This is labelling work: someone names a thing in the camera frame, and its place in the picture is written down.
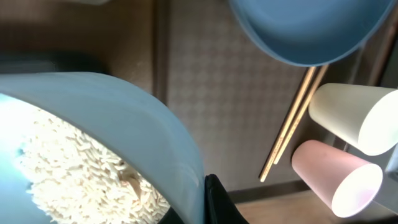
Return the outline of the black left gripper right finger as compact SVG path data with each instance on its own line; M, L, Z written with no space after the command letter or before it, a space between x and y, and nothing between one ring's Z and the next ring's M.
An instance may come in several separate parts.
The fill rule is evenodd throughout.
M205 177L205 218L207 224L248 224L214 174Z

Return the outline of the dark blue plate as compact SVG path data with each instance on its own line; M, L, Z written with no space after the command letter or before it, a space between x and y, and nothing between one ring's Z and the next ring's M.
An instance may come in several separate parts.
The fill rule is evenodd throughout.
M358 49L380 28L395 0L230 0L250 40L276 60L326 65Z

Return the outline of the pink plastic cup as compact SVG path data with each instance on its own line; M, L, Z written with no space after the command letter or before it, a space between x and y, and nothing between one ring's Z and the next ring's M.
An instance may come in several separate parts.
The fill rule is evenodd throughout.
M340 218L365 209L382 185L377 165L316 140L305 141L292 156L292 167Z

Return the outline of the pile of cooked rice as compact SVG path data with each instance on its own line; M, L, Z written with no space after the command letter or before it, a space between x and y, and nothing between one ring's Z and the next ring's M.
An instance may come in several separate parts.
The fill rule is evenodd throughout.
M17 165L54 223L158 223L170 209L126 161L63 119L31 107Z

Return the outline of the light blue bowl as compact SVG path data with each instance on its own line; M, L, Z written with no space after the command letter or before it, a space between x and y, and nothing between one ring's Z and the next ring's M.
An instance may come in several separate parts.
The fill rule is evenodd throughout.
M1 103L30 103L68 121L132 165L185 223L205 221L200 150L157 98L91 72L1 75Z

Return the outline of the cream plastic cup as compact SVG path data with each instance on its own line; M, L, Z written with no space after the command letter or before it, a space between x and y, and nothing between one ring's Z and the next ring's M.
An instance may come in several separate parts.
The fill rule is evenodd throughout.
M313 95L310 117L368 156L397 144L397 89L327 83Z

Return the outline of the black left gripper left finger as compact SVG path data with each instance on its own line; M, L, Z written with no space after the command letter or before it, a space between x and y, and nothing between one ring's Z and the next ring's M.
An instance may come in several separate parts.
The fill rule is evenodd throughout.
M158 224L184 224L177 212L170 207L167 213L162 217Z

